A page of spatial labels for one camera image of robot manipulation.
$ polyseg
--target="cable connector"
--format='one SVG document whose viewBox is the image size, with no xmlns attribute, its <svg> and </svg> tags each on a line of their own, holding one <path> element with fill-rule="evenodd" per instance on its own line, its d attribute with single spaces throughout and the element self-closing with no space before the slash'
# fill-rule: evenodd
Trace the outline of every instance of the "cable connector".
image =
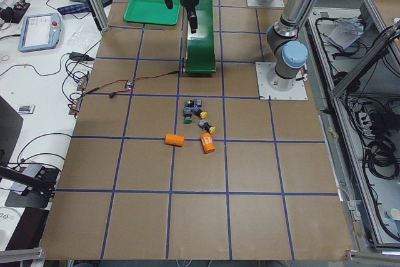
<svg viewBox="0 0 400 267">
<path fill-rule="evenodd" d="M 76 53 L 75 51 L 71 52 L 69 55 L 69 59 L 75 62 L 90 62 L 94 61 L 94 58 L 88 56 L 83 53 Z"/>
</svg>

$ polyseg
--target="green tray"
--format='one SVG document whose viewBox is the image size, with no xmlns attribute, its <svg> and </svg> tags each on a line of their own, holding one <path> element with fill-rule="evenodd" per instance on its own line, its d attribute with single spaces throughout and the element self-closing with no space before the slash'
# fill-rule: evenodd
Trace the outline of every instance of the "green tray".
<svg viewBox="0 0 400 267">
<path fill-rule="evenodd" d="M 149 23 L 173 26 L 178 22 L 181 5 L 174 2 L 173 9 L 168 9 L 164 0 L 130 0 L 124 20 L 135 23 Z"/>
</svg>

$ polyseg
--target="green conveyor belt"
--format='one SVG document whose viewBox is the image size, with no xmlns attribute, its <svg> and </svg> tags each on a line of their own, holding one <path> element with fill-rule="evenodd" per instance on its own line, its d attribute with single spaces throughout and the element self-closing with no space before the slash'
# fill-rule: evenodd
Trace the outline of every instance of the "green conveyor belt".
<svg viewBox="0 0 400 267">
<path fill-rule="evenodd" d="M 187 34 L 187 73 L 215 73 L 213 0 L 200 0 L 196 7 L 197 33 Z"/>
</svg>

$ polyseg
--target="sticker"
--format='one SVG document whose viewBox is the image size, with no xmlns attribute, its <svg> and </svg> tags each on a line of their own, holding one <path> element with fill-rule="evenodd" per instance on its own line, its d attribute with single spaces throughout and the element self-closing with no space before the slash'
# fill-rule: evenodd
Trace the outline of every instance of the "sticker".
<svg viewBox="0 0 400 267">
<path fill-rule="evenodd" d="M 30 106 L 20 106 L 18 109 L 18 114 L 24 115 L 24 114 L 33 114 L 33 111 L 35 110 L 34 105 Z"/>
</svg>

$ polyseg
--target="blue joint cap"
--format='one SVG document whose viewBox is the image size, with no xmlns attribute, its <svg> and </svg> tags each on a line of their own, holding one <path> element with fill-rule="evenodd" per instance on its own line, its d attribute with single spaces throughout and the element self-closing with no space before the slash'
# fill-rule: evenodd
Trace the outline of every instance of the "blue joint cap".
<svg viewBox="0 0 400 267">
<path fill-rule="evenodd" d="M 290 41 L 283 46 L 282 58 L 292 69 L 300 69 L 308 58 L 308 50 L 299 41 Z"/>
</svg>

